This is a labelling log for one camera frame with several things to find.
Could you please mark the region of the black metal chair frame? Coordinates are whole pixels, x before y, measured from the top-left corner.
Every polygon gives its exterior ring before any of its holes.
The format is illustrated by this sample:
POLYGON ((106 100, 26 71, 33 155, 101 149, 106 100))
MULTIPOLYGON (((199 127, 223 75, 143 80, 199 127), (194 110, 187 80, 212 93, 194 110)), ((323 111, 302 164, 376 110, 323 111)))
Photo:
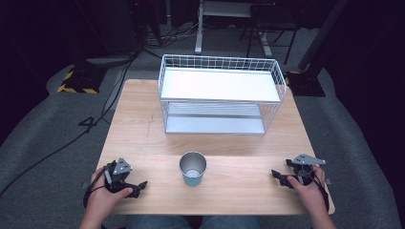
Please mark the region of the black metal chair frame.
POLYGON ((301 0, 257 0, 249 7, 249 18, 240 36, 240 39, 243 39, 248 32, 245 57, 249 57, 254 35, 265 38, 266 33, 276 32, 278 36, 267 46, 287 48, 284 60, 287 64, 296 33, 301 28, 303 9, 304 2, 301 0), (278 40, 286 31, 292 32, 290 41, 286 45, 278 44, 278 40))

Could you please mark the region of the white wire shelf rack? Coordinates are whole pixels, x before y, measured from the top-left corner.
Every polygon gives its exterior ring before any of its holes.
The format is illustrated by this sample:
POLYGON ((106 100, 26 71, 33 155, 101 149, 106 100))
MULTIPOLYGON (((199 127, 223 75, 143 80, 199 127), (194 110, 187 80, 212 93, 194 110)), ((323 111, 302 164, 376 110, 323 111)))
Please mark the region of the white wire shelf rack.
POLYGON ((166 54, 160 64, 168 134, 263 135, 286 93, 274 59, 166 54))

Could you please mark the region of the slanted black pole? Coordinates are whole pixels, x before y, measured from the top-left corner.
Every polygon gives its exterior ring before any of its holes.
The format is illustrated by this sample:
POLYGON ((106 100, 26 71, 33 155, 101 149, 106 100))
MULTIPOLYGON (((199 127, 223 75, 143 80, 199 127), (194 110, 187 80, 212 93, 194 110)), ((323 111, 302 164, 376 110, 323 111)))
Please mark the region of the slanted black pole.
POLYGON ((301 71, 305 71, 315 59, 315 55, 319 53, 324 41, 327 39, 327 36, 332 29, 334 23, 339 18, 341 12, 347 5, 349 0, 337 0, 336 3, 331 8, 331 11, 324 21, 322 27, 320 28, 319 32, 313 39, 312 43, 310 44, 309 48, 307 49, 306 53, 304 54, 303 58, 298 64, 298 69, 301 71))

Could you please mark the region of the black yellow striped base plate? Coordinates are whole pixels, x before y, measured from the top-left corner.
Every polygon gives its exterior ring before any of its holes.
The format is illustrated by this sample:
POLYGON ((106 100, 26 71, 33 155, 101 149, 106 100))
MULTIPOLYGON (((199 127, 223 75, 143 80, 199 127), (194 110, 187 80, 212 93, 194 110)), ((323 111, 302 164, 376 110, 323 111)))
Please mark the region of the black yellow striped base plate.
POLYGON ((285 80, 295 96, 324 97, 325 92, 317 77, 296 71, 285 72, 285 80))
POLYGON ((72 67, 64 77, 57 91, 59 93, 72 94, 98 94, 106 73, 106 68, 89 67, 87 69, 79 69, 72 67))

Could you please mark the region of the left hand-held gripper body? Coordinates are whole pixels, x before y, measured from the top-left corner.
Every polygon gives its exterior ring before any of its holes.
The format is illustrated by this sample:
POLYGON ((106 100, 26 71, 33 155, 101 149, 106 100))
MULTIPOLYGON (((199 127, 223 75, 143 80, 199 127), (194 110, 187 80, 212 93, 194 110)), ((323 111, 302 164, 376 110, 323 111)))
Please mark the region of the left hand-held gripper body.
POLYGON ((133 170, 132 166, 123 158, 113 160, 103 167, 105 176, 105 187, 111 193, 117 193, 125 188, 132 187, 125 179, 133 170))

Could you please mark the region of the teal metal cup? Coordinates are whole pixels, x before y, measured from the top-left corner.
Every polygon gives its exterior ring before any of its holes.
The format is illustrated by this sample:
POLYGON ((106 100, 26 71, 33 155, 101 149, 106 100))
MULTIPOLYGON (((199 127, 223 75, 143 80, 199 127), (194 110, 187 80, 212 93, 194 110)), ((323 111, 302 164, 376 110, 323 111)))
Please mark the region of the teal metal cup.
POLYGON ((206 159, 200 152, 185 153, 179 163, 184 183, 191 187, 198 186, 203 179, 206 166, 206 159))

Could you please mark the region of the person's right hand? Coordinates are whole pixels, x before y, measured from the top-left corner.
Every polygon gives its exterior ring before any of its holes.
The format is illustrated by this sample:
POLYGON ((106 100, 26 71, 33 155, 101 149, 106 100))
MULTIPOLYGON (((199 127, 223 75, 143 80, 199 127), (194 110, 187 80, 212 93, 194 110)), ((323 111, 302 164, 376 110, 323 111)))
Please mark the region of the person's right hand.
POLYGON ((295 177, 288 176, 288 182, 298 193, 301 203, 308 210, 311 216, 329 214, 324 197, 319 189, 319 186, 314 181, 309 185, 303 185, 295 177))

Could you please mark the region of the person's left hand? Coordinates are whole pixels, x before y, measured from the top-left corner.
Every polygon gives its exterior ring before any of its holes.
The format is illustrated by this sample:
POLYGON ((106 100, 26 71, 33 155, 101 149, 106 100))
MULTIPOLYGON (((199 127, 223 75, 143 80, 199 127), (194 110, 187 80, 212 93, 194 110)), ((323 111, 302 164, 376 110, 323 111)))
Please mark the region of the person's left hand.
POLYGON ((125 188, 117 193, 109 192, 104 187, 105 176, 102 168, 92 174, 91 181, 95 181, 96 184, 89 195, 85 215, 92 219, 105 219, 112 213, 117 203, 133 192, 132 188, 125 188))

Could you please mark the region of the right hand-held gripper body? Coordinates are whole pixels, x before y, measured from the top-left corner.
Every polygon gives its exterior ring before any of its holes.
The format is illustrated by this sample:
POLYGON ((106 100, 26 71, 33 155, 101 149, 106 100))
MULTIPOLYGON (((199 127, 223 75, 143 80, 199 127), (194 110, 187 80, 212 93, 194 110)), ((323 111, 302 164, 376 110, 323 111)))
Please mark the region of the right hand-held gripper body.
POLYGON ((309 185, 315 177, 314 165, 325 164, 324 159, 316 158, 306 154, 301 154, 294 159, 287 159, 286 164, 292 168, 294 177, 303 185, 309 185))

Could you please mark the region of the white desk frame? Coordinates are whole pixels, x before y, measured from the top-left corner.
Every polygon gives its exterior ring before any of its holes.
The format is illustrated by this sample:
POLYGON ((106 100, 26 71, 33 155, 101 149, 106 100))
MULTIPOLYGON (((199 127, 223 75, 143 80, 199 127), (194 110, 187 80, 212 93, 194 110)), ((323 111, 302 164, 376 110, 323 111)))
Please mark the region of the white desk frame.
POLYGON ((205 16, 225 16, 248 18, 251 4, 247 2, 226 2, 225 0, 199 0, 198 30, 194 53, 203 51, 203 18, 205 16))

